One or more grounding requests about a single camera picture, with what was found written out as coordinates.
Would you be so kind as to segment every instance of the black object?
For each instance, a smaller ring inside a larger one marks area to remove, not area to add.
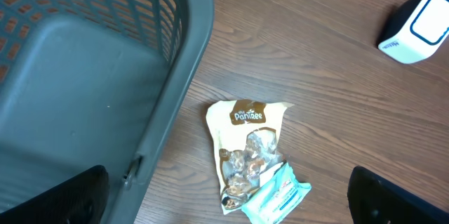
[[[421,0],[408,0],[394,11],[386,21],[376,45],[379,45],[383,41],[388,40],[399,33],[420,2]]]
[[[106,169],[94,166],[0,214],[2,224],[100,223],[109,194]]]
[[[354,224],[447,224],[449,214],[363,167],[348,188]]]

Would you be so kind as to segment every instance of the basket mesh side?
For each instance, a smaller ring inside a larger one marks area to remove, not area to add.
[[[35,24],[52,14],[90,20],[146,46],[172,63],[182,25],[178,0],[0,0],[0,85]]]

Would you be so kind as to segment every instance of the basket bottom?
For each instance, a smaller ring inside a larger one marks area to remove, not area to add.
[[[168,70],[156,51],[84,20],[40,22],[0,92],[0,212],[101,164],[105,222]]]

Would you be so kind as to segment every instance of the wooden floor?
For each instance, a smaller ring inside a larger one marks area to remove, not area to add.
[[[287,101],[279,148],[312,191],[283,223],[352,223],[364,166],[449,211],[449,41],[401,65],[375,47],[406,0],[215,0],[215,25],[136,223],[249,223],[222,215],[209,105]]]

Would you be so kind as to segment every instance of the brown label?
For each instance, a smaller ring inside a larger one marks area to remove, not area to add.
[[[233,125],[247,123],[265,123],[265,103],[252,100],[237,100],[232,112],[229,114]]]

